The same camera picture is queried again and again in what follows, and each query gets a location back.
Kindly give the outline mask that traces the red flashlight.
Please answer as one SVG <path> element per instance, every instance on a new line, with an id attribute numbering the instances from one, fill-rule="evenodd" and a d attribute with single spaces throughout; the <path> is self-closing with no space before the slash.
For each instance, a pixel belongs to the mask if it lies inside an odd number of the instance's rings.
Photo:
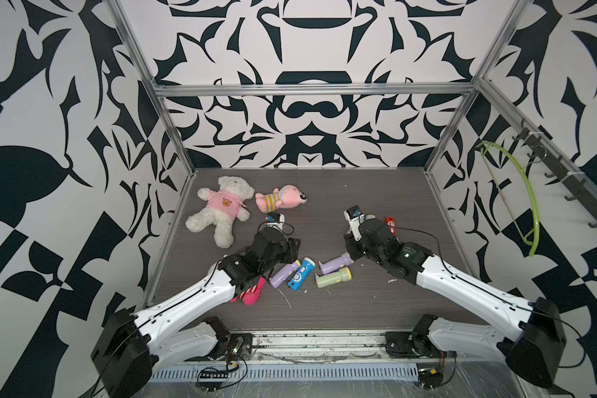
<path id="1" fill-rule="evenodd" d="M 386 217 L 385 223 L 388 225 L 388 228 L 392 235 L 397 236 L 397 226 L 396 226 L 396 219 L 393 217 Z"/>

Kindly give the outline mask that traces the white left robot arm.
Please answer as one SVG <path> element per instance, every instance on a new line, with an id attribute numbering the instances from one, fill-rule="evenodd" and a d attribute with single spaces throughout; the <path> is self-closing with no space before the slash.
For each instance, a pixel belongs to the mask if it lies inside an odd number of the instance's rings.
<path id="1" fill-rule="evenodd" d="M 107 320 L 91 360 L 99 378 L 91 396 L 131 397 L 164 367 L 205 357 L 217 344 L 207 323 L 188 330 L 192 321 L 229 302 L 270 275 L 276 265 L 299 257 L 301 241 L 265 227 L 236 253 L 211 266 L 203 279 L 171 298 L 133 313 L 122 308 Z"/>

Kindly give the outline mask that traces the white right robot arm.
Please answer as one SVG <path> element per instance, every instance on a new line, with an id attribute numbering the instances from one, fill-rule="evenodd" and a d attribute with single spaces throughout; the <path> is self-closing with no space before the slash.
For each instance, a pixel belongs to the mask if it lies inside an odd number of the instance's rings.
<path id="1" fill-rule="evenodd" d="M 348 224 L 345 241 L 353 260 L 366 257 L 391 276 L 442 295 L 484 320 L 472 325 L 435 318 L 423 333 L 432 346 L 497 360 L 534 386 L 554 386 L 566 337 L 552 301 L 530 301 L 487 285 L 422 245 L 399 241 L 377 218 L 360 215 Z"/>

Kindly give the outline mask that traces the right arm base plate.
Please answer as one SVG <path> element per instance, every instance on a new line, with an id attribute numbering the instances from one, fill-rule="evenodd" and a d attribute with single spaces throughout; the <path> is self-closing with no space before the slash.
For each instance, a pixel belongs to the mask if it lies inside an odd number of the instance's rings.
<path id="1" fill-rule="evenodd" d="M 449 358 L 448 352 L 442 352 L 426 335 L 413 332 L 385 333 L 385 349 L 391 358 L 429 359 Z"/>

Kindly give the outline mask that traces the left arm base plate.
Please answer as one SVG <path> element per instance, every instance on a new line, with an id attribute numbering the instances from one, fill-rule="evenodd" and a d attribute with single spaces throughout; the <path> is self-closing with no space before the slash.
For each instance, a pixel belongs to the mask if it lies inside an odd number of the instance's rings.
<path id="1" fill-rule="evenodd" d="M 226 359 L 230 355 L 248 359 L 253 348 L 253 337 L 252 333 L 236 333 L 219 338 L 215 347 L 203 359 L 218 361 Z"/>

